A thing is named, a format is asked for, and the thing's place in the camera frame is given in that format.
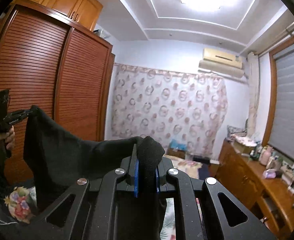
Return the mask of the person's left hand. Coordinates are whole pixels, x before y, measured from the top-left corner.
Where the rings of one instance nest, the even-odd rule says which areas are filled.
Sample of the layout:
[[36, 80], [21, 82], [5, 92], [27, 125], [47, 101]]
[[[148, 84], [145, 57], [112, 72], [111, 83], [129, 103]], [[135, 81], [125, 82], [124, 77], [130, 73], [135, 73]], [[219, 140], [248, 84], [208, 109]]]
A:
[[12, 126], [10, 130], [6, 133], [0, 133], [0, 149], [3, 149], [3, 146], [6, 150], [11, 151], [15, 146], [15, 131]]

